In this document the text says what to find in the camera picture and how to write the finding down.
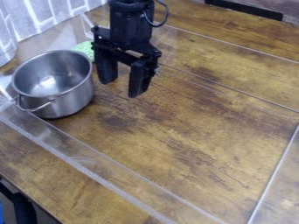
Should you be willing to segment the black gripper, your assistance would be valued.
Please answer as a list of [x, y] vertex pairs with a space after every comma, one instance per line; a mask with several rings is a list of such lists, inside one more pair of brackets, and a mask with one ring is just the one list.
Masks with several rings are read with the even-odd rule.
[[110, 27], [92, 27], [98, 77], [103, 84], [118, 78], [118, 63], [131, 66], [128, 97], [150, 87], [162, 52], [151, 44], [157, 24], [155, 0], [108, 0]]

